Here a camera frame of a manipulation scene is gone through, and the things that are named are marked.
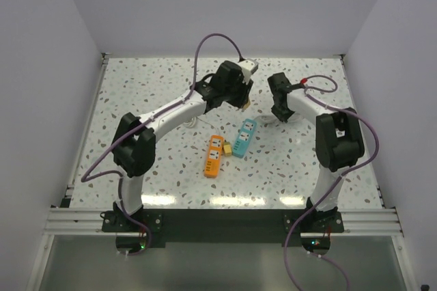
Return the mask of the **blue power strip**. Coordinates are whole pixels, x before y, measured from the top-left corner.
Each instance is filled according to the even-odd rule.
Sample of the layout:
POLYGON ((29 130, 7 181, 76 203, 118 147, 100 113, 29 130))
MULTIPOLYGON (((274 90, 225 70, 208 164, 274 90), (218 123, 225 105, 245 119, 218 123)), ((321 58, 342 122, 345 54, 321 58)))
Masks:
POLYGON ((232 148, 232 154, 234 156, 244 158, 256 128, 257 122, 255 120, 245 119, 232 148))

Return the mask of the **yellow plug adapter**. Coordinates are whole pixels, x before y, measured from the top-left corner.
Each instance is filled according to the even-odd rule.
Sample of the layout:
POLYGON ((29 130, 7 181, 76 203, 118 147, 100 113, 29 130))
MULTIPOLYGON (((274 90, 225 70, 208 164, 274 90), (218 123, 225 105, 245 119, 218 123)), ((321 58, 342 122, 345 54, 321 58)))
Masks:
POLYGON ((248 99, 247 102, 242 106, 241 111, 246 111, 251 105, 251 100, 248 99))

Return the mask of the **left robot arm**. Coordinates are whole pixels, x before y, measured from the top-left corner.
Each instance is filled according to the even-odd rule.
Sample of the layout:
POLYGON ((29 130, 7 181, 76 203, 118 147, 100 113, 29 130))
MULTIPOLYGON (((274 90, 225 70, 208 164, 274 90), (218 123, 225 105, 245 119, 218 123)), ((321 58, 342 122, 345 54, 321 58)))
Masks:
POLYGON ((249 102, 252 76, 258 63, 243 59, 237 63, 224 61, 180 97, 149 113, 124 115, 117 127, 111 150, 113 160, 122 173, 118 186, 118 224, 134 231, 141 224, 141 188, 145 173, 154 165, 156 144, 167 133, 193 117, 203 115, 224 102, 241 109, 249 102))

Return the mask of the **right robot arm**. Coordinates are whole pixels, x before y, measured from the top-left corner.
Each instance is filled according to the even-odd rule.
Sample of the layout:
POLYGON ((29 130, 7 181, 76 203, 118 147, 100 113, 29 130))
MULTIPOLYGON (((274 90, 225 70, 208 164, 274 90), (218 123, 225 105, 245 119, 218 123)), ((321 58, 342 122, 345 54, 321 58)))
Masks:
POLYGON ((337 211, 344 173, 363 157, 365 146, 356 111, 329 109, 310 99, 307 80, 292 84, 283 72, 268 77, 273 115, 281 122, 299 114, 315 128, 315 154, 320 164, 318 180, 307 200, 306 227, 314 232, 328 224, 337 211))

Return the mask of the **yellow plug on table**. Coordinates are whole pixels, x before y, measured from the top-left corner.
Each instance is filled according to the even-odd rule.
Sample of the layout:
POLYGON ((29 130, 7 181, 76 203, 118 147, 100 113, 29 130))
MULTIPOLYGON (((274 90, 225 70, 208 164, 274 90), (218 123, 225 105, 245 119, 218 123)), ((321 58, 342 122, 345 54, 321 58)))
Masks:
POLYGON ((225 156, 231 156, 232 155, 232 146, 230 144, 230 142, 225 141, 223 143, 223 154, 225 156))

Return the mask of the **orange power strip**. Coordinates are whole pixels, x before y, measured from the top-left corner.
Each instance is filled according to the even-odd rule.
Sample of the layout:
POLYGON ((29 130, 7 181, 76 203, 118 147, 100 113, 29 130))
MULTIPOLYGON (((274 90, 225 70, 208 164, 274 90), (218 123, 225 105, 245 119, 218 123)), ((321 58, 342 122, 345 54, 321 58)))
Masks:
POLYGON ((216 178, 218 176, 221 168, 223 144, 224 138, 222 136, 211 136, 206 155, 206 164, 203 171, 205 177, 216 178))

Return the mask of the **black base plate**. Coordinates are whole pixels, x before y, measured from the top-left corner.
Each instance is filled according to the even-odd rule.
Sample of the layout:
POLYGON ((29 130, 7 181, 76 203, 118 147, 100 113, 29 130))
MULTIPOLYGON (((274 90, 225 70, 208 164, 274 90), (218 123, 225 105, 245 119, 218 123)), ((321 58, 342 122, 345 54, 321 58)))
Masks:
POLYGON ((100 213, 102 231, 116 235, 118 249, 163 248, 169 243, 275 243, 299 247, 305 233, 328 238, 345 228, 341 213, 303 209, 142 209, 127 219, 118 208, 100 213))

